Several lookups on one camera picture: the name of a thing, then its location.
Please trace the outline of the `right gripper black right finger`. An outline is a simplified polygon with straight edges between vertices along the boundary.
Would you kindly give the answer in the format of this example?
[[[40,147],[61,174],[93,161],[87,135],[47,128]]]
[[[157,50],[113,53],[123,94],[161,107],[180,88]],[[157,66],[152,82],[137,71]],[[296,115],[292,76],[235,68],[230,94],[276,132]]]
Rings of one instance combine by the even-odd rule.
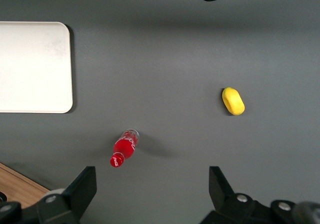
[[[271,211],[244,193],[233,191],[218,166],[209,168],[208,190],[214,210],[202,224],[273,224]]]

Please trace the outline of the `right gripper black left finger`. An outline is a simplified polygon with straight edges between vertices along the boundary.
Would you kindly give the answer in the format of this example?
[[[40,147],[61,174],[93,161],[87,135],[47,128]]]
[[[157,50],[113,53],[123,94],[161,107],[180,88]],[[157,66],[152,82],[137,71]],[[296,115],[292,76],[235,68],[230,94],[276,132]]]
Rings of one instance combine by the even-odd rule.
[[[79,224],[96,192],[96,168],[87,166],[63,191],[51,192],[39,201],[39,223]]]

